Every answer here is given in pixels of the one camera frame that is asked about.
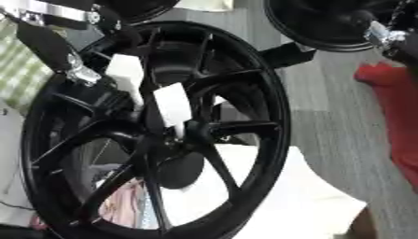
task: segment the rim lip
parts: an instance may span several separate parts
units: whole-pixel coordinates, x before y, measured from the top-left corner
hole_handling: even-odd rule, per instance
[[[262,182],[261,187],[258,187],[257,189],[255,189],[254,186],[252,186],[251,188],[251,190],[253,190],[252,192],[256,194],[257,196],[251,193],[247,193],[247,195],[242,195],[242,197],[248,197],[248,202],[252,201],[252,203],[245,203],[243,205],[235,206],[235,208],[240,207],[240,209],[242,210],[240,210],[240,212],[233,212],[231,215],[228,215],[228,218],[231,218],[231,220],[228,220],[227,223],[220,223],[220,224],[217,223],[216,225],[218,226],[218,228],[216,228],[216,232],[209,232],[205,235],[201,235],[201,234],[197,234],[197,230],[192,230],[191,228],[188,234],[187,232],[182,232],[182,231],[180,231],[181,233],[179,233],[179,234],[187,235],[190,238],[193,238],[196,235],[199,235],[202,239],[206,239],[206,238],[214,239],[214,238],[218,238],[219,236],[218,234],[216,234],[217,232],[232,232],[232,231],[235,231],[235,229],[238,226],[244,223],[244,221],[242,221],[241,223],[237,224],[236,222],[237,219],[234,220],[233,218],[249,218],[254,213],[254,211],[258,208],[261,202],[265,199],[267,194],[272,189],[274,183],[276,182],[278,176],[282,172],[282,169],[285,164],[287,152],[290,147],[291,117],[290,117],[289,102],[286,96],[285,88],[283,84],[281,83],[280,78],[276,75],[276,73],[261,58],[258,51],[256,51],[252,46],[250,46],[248,43],[246,43],[245,41],[243,41],[242,39],[238,38],[235,35],[232,35],[224,30],[221,30],[212,26],[207,26],[204,24],[198,24],[198,23],[187,22],[187,21],[151,22],[151,23],[139,24],[136,27],[137,28],[147,27],[147,26],[152,27],[153,25],[158,25],[158,26],[163,27],[164,25],[167,25],[167,24],[175,25],[176,27],[181,27],[183,25],[184,27],[200,28],[205,31],[211,31],[217,35],[221,35],[222,38],[224,39],[228,39],[228,41],[231,44],[234,44],[235,48],[239,50],[239,52],[245,52],[245,55],[248,56],[249,60],[251,60],[254,63],[260,64],[261,66],[260,69],[262,69],[261,73],[267,74],[266,77],[263,77],[264,84],[262,85],[264,85],[264,87],[269,88],[269,89],[276,89],[275,91],[271,91],[271,92],[272,92],[272,96],[274,97],[275,100],[277,100],[277,102],[274,102],[274,103],[269,102],[267,104],[269,104],[270,106],[273,105],[273,108],[279,109],[281,111],[281,112],[270,112],[272,115],[274,115],[272,116],[272,118],[281,119],[281,122],[283,125],[283,131],[282,131],[281,137],[278,136],[276,142],[273,142],[275,144],[276,150],[272,152],[272,155],[276,157],[274,160],[272,160],[273,163],[270,163],[271,167],[265,168],[264,173],[266,173],[266,175],[259,176],[257,178],[258,183],[254,183],[254,185],[260,186],[259,181]],[[99,40],[91,44],[85,50],[93,47],[94,45],[99,44],[102,40]],[[44,87],[42,92],[44,92],[44,90],[47,90],[48,85],[53,83],[52,81],[55,77],[57,76],[55,75],[54,77],[52,77],[52,80],[50,80],[49,83],[47,83],[47,85]],[[43,100],[41,99],[42,97],[40,95],[41,93],[36,97],[34,103],[32,104],[30,113],[28,114],[28,118],[27,118],[28,120],[25,121],[24,126],[23,126],[23,134],[21,138],[21,165],[23,168],[22,174],[23,174],[24,186],[26,188],[29,199],[31,200],[31,203],[36,208],[36,211],[38,211],[40,217],[42,217],[47,223],[54,222],[54,223],[49,224],[51,229],[54,230],[55,232],[60,232],[60,235],[63,238],[73,238],[73,235],[71,235],[70,231],[68,231],[69,228],[67,226],[64,227],[63,225],[58,225],[60,223],[58,222],[59,219],[57,221],[57,219],[54,218],[53,215],[49,213],[49,212],[52,212],[52,209],[50,208],[50,206],[46,204],[46,202],[43,202],[41,199],[38,198],[38,186],[36,185],[34,181],[34,174],[32,170],[30,169],[30,165],[29,165],[29,162],[32,159],[32,155],[31,155],[31,152],[33,150],[32,141],[36,139],[35,134],[36,134],[37,128],[39,127],[39,126],[36,126],[35,124],[37,122],[40,122],[43,117],[43,115],[36,114],[38,113],[37,111],[39,110],[41,110],[42,112],[40,105],[38,105],[38,102],[39,101],[42,102]],[[209,215],[212,215],[215,212],[217,212],[216,210],[211,212]],[[198,218],[192,223],[200,221],[204,218],[205,217]]]
[[[301,43],[304,46],[330,52],[358,52],[373,48],[373,46],[366,40],[364,43],[357,44],[336,44],[331,42],[318,41],[310,39],[307,36],[300,35],[288,28],[283,22],[280,21],[280,19],[276,17],[274,12],[272,11],[272,1],[274,0],[264,1],[264,10],[270,23],[283,35],[289,37],[292,40],[297,41],[298,43]]]
[[[166,13],[167,11],[173,9],[180,0],[171,0],[170,3],[161,5],[160,7],[153,8],[149,11],[146,11],[142,14],[139,14],[137,16],[131,16],[131,17],[124,17],[124,14],[122,12],[119,12],[120,14],[127,22],[129,23],[137,23],[141,21],[148,21],[157,18],[158,16]]]

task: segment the wheel rim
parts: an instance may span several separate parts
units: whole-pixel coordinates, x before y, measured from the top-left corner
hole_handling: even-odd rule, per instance
[[[340,7],[328,12],[330,4]],[[265,0],[265,9],[272,25],[289,38],[314,49],[337,52],[353,52],[372,48],[364,38],[348,24],[351,12],[368,10],[380,22],[388,22],[397,1],[369,1],[369,3],[333,0]]]
[[[83,203],[74,195],[68,182],[65,181],[62,170],[60,170],[61,166],[54,162],[63,160],[63,156],[70,153],[76,146],[90,142],[98,137],[112,138],[125,148],[133,148],[132,154],[135,156],[135,159],[141,158],[141,150],[148,152],[152,147],[163,146],[159,143],[161,142],[159,139],[154,139],[155,134],[149,133],[149,129],[139,127],[138,121],[132,122],[125,118],[126,114],[124,112],[129,111],[126,107],[131,107],[131,103],[126,103],[126,95],[120,95],[119,99],[122,100],[117,101],[121,107],[113,108],[113,111],[109,112],[91,105],[90,102],[83,102],[79,98],[71,96],[74,92],[77,95],[82,95],[80,93],[82,91],[89,97],[94,95],[95,92],[113,91],[111,87],[109,88],[109,84],[104,83],[95,86],[97,88],[84,89],[83,86],[64,81],[61,76],[55,76],[39,93],[24,125],[21,155],[25,184],[30,199],[39,215],[63,238],[100,235],[102,236],[101,238],[192,238],[199,236],[201,238],[214,239],[221,238],[221,235],[224,235],[225,232],[235,232],[249,219],[262,199],[267,195],[284,165],[289,147],[290,115],[283,86],[278,77],[259,58],[258,53],[254,49],[237,37],[221,30],[188,22],[157,22],[138,25],[137,28],[145,39],[148,39],[146,49],[155,48],[157,45],[158,48],[161,48],[164,45],[162,41],[165,41],[167,44],[168,42],[173,42],[178,38],[179,33],[180,35],[194,35],[197,37],[195,40],[200,42],[198,46],[201,51],[197,52],[196,58],[200,60],[194,64],[196,68],[187,69],[192,77],[183,81],[192,105],[195,106],[195,120],[188,123],[188,132],[184,144],[194,145],[195,147],[197,144],[199,149],[196,150],[199,150],[201,154],[210,159],[210,163],[222,175],[229,189],[230,199],[207,216],[171,229],[169,229],[169,226],[164,229],[164,225],[170,223],[166,219],[164,212],[157,212],[162,230],[155,231],[122,228],[97,219],[97,215],[94,212],[97,212],[97,207],[100,206],[99,203],[105,197],[110,196],[109,193],[121,186],[120,184],[126,182],[128,178],[137,176],[130,175],[132,171],[138,174],[137,171],[131,170],[132,168],[148,169],[143,174],[145,174],[145,178],[148,178],[149,181],[154,181],[154,183],[151,182],[146,185],[150,190],[151,197],[154,198],[153,204],[159,204],[160,192],[158,185],[156,186],[156,180],[152,179],[153,175],[150,174],[150,172],[155,171],[148,168],[148,163],[152,163],[153,160],[151,162],[135,160],[134,163],[124,165],[123,168],[119,169],[119,177],[112,177],[113,183],[108,182],[108,187],[100,188],[102,190],[97,190],[96,194],[93,194]],[[236,69],[231,70],[228,67],[217,69],[214,70],[216,72],[215,75],[214,72],[202,71],[200,67],[206,61],[206,52],[210,50],[217,51],[218,47],[221,48],[220,51],[225,50],[229,55],[233,55]],[[112,42],[112,39],[108,38],[87,48],[83,55],[89,66],[100,70],[103,69],[105,61],[103,62],[103,59],[99,60],[97,58],[100,57],[97,54],[97,50],[108,53],[110,51],[118,52],[123,48],[123,44]],[[149,76],[153,75],[149,69],[153,67],[155,62],[152,63],[149,60],[150,55],[143,55],[141,48],[138,49],[129,49],[129,52],[139,54],[143,58],[146,72]],[[251,107],[251,105],[254,105],[254,101],[244,103],[234,93],[228,93],[231,89],[237,92],[241,88],[247,88],[248,85],[253,88],[256,87],[258,91],[262,92],[263,97],[265,97],[264,104],[266,108],[262,110],[255,109]],[[146,95],[146,92],[149,89],[152,90],[153,87],[155,85],[145,85],[144,94]],[[251,121],[208,122],[203,113],[207,110],[204,110],[202,101],[198,99],[213,94],[221,95],[233,105],[238,105],[242,111],[246,111]],[[266,115],[263,115],[263,111],[266,111],[266,109],[269,113],[267,119]],[[50,136],[52,126],[57,124],[54,120],[58,118],[57,116],[63,114],[64,121],[67,121],[66,123],[69,124],[71,121],[67,118],[69,113],[73,116],[74,121],[78,123],[86,116],[90,117],[89,120],[94,119],[96,121],[87,123],[84,127],[81,127],[81,130],[78,129],[77,134],[73,132],[70,136],[67,135],[64,140],[60,140],[61,143],[58,146],[51,149],[50,141],[52,139]],[[234,182],[231,181],[228,170],[225,170],[222,161],[217,156],[213,147],[213,141],[210,141],[206,136],[210,134],[213,139],[221,138],[228,134],[250,132],[258,133],[261,138],[257,163],[252,169],[251,176],[248,176],[238,189]],[[132,145],[137,143],[138,137],[146,140],[141,141],[141,147],[134,148]],[[57,195],[56,191],[61,191],[62,195]]]

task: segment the black wheel rim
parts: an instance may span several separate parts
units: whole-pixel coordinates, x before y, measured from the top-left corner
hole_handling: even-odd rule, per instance
[[[97,4],[111,7],[131,23],[151,20],[171,10],[180,0],[97,0]]]
[[[161,206],[163,203],[161,202],[159,185],[152,179],[155,176],[153,175],[155,171],[152,170],[153,161],[141,160],[119,168],[120,174],[115,174],[112,180],[107,182],[106,187],[100,188],[101,190],[97,190],[96,194],[81,202],[65,180],[62,166],[56,161],[64,161],[64,156],[76,146],[99,137],[112,138],[127,150],[131,148],[130,152],[133,156],[144,155],[144,152],[148,152],[156,145],[150,143],[155,141],[149,140],[149,129],[138,127],[137,121],[132,122],[125,118],[123,112],[129,111],[132,107],[129,100],[127,103],[126,95],[115,91],[118,97],[111,98],[109,103],[111,107],[110,105],[106,105],[107,107],[92,105],[88,100],[80,100],[83,98],[81,97],[83,93],[88,95],[87,99],[90,99],[94,98],[96,92],[113,92],[114,90],[109,87],[110,84],[104,81],[104,84],[86,89],[84,86],[64,80],[63,76],[56,75],[36,97],[22,135],[21,162],[31,202],[42,219],[65,239],[88,236],[109,239],[227,238],[230,233],[236,232],[246,223],[266,197],[283,169],[290,138],[290,113],[284,87],[274,71],[258,56],[256,50],[243,40],[224,31],[197,23],[180,21],[143,24],[138,25],[137,29],[146,39],[144,43],[146,51],[140,47],[125,49],[123,43],[119,44],[112,38],[105,38],[83,51],[86,63],[100,71],[105,66],[104,54],[121,51],[138,54],[143,60],[148,75],[146,81],[150,82],[142,89],[146,95],[149,89],[152,90],[156,87],[152,82],[155,83],[158,79],[154,77],[155,74],[151,70],[156,62],[155,60],[151,61],[152,57],[148,54],[150,50],[164,49],[164,46],[169,48],[172,46],[170,43],[178,40],[180,36],[182,36],[181,41],[196,44],[200,50],[192,50],[191,52],[194,52],[197,61],[193,63],[193,67],[187,69],[189,77],[179,80],[187,89],[192,105],[196,106],[193,108],[195,116],[199,118],[188,123],[187,139],[192,139],[190,142],[194,143],[190,144],[197,144],[200,153],[211,159],[210,163],[214,165],[229,189],[230,199],[203,218],[171,228],[170,221],[164,211],[158,209],[163,208]],[[213,72],[206,72],[203,68],[208,52],[217,50],[225,51],[226,55],[232,56],[234,63],[231,65],[234,67],[216,69],[214,75]],[[252,107],[254,100],[241,104],[240,100],[237,100],[240,98],[237,93],[230,94],[231,89],[234,89],[234,92],[239,92],[240,89],[246,89],[247,85],[256,87],[257,91],[262,92],[266,99],[265,108],[260,110]],[[239,107],[251,117],[251,120],[246,122],[202,120],[205,119],[204,104],[201,104],[202,101],[195,100],[202,99],[207,95],[213,96],[214,93],[232,103],[237,102],[237,105],[240,105]],[[242,93],[251,95],[251,91],[243,90]],[[77,119],[75,121],[78,123],[86,117],[89,118],[89,121],[83,127],[79,127],[77,133],[72,131],[60,140],[60,143],[54,144],[55,146],[52,147],[52,126],[57,125],[54,120],[61,116],[61,122],[71,124],[69,113],[72,118]],[[256,133],[261,141],[257,162],[250,176],[241,187],[237,187],[236,183],[230,179],[228,168],[225,168],[222,159],[219,159],[217,151],[213,147],[213,139],[243,133]],[[212,140],[208,140],[206,137],[208,134]],[[139,138],[146,138],[146,141],[141,141],[141,147],[134,148],[133,146]],[[105,197],[110,196],[109,193],[129,178],[137,176],[132,175],[132,172],[138,174],[138,171],[132,171],[132,168],[147,169],[142,173],[147,178],[147,188],[150,190],[151,198],[154,198],[154,207],[157,208],[155,210],[157,210],[159,219],[159,230],[145,231],[122,228],[101,220],[94,214],[97,207],[100,206],[99,203]]]
[[[335,11],[328,9],[335,3]],[[265,0],[266,14],[272,25],[287,37],[314,49],[354,52],[371,49],[363,33],[348,24],[347,17],[356,10],[368,10],[386,23],[397,1],[316,1]]]

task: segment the white paper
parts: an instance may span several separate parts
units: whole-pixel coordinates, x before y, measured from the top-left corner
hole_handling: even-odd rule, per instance
[[[232,175],[241,184],[257,156],[257,148],[217,146]],[[163,190],[165,207],[174,225],[182,225],[223,204],[224,183],[206,162],[198,181],[185,190]],[[328,239],[345,234],[364,202],[330,186],[309,167],[298,148],[291,148],[285,169],[269,196],[234,239]]]
[[[0,101],[0,201],[31,207],[21,181],[19,145],[22,116]],[[27,227],[34,212],[0,204],[0,223]]]
[[[232,11],[233,0],[182,0],[176,7],[198,11]]]

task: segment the glossy black paint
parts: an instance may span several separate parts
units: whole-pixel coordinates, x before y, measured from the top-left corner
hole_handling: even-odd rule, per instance
[[[103,238],[231,238],[265,198],[284,166],[290,138],[290,111],[284,87],[258,52],[222,30],[197,23],[167,21],[136,26],[144,43],[136,48],[104,38],[82,52],[89,67],[103,72],[101,55],[124,52],[139,56],[146,71],[141,92],[146,108],[137,117],[132,102],[109,84],[84,88],[54,76],[36,97],[21,141],[21,163],[28,195],[39,215],[65,239]],[[194,119],[184,142],[168,147],[170,134],[150,130],[152,91],[182,82],[191,99]],[[110,95],[101,104],[98,99]],[[251,120],[217,122],[204,98],[220,95]],[[54,143],[51,133],[59,128]],[[214,143],[220,137],[254,133],[260,138],[257,162],[242,186],[230,176]],[[76,147],[96,138],[111,138],[131,157],[92,195],[76,194],[62,174],[62,163]],[[158,166],[165,153],[200,153],[216,168],[230,198],[217,210],[189,224],[173,227],[160,196]],[[97,218],[95,212],[113,190],[131,178],[145,180],[160,228],[133,230]]]
[[[350,24],[354,11],[368,10],[388,22],[396,5],[392,0],[265,0],[266,14],[281,33],[302,45],[337,52],[372,48],[364,32]]]

